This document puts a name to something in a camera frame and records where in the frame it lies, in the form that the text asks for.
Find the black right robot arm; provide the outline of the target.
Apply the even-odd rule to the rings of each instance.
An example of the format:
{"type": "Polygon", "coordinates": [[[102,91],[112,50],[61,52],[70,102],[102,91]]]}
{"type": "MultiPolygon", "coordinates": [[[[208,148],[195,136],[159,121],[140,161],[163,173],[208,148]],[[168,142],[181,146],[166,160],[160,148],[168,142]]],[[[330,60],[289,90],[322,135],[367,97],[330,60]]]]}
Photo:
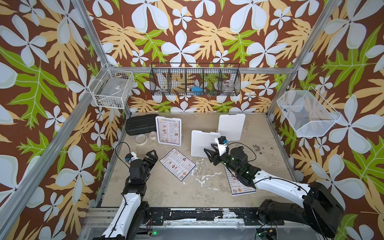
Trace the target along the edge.
{"type": "Polygon", "coordinates": [[[212,164],[223,164],[244,186],[290,201],[264,200],[257,210],[257,218],[262,223],[290,221],[308,225],[324,238],[336,236],[344,210],[324,185],[296,183],[271,175],[251,165],[243,147],[229,150],[225,141],[212,144],[211,149],[204,149],[204,152],[212,164]]]}

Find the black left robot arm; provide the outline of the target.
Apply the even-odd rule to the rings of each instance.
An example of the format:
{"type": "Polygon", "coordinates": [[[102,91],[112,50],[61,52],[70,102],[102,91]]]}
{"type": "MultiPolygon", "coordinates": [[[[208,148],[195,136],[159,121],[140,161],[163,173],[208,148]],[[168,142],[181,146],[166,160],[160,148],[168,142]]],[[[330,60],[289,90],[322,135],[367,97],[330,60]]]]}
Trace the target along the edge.
{"type": "Polygon", "coordinates": [[[155,150],[147,152],[143,159],[139,159],[134,152],[126,155],[125,163],[129,164],[130,175],[121,193],[122,203],[112,223],[100,237],[95,237],[96,240],[133,240],[140,226],[149,221],[149,203],[143,201],[143,198],[150,171],[158,159],[155,150]]]}

